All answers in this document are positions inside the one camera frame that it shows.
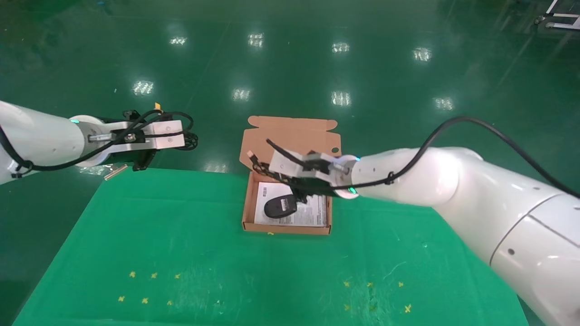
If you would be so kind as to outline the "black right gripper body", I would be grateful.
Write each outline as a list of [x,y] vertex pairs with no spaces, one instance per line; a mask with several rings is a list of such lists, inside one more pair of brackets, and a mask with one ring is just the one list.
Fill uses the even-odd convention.
[[313,178],[292,178],[290,188],[307,191],[310,196],[327,196],[338,197],[336,192],[331,189],[331,185],[324,180]]

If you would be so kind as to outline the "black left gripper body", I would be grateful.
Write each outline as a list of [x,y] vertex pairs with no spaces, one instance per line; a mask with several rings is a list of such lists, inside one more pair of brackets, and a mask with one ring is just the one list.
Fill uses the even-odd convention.
[[153,161],[158,151],[125,151],[110,154],[107,164],[127,164],[132,171],[144,171]]

